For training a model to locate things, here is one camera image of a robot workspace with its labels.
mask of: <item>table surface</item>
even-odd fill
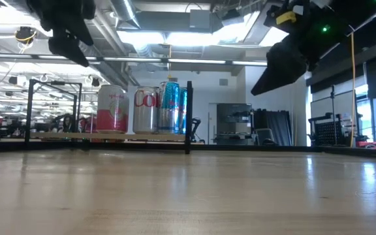
[[[376,159],[0,153],[0,234],[376,234]]]

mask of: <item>door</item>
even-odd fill
[[[214,138],[217,134],[217,104],[208,104],[208,139],[207,144],[215,144]]]

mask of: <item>soda can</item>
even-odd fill
[[[154,87],[139,87],[134,94],[133,132],[157,132],[157,94]]]
[[[159,86],[159,133],[180,133],[180,85],[161,82]]]
[[[126,133],[129,126],[129,98],[120,86],[102,85],[98,92],[97,130]]]
[[[187,130],[187,88],[180,89],[180,133],[185,134]]]

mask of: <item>blue can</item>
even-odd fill
[[[180,89],[180,133],[185,134],[187,130],[187,100],[188,90],[187,88]]]
[[[176,82],[161,82],[159,86],[158,131],[180,133],[180,85]]]

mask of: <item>shelf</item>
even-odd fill
[[[183,134],[102,134],[102,133],[30,133],[32,138],[93,138],[114,140],[172,140],[184,141]]]

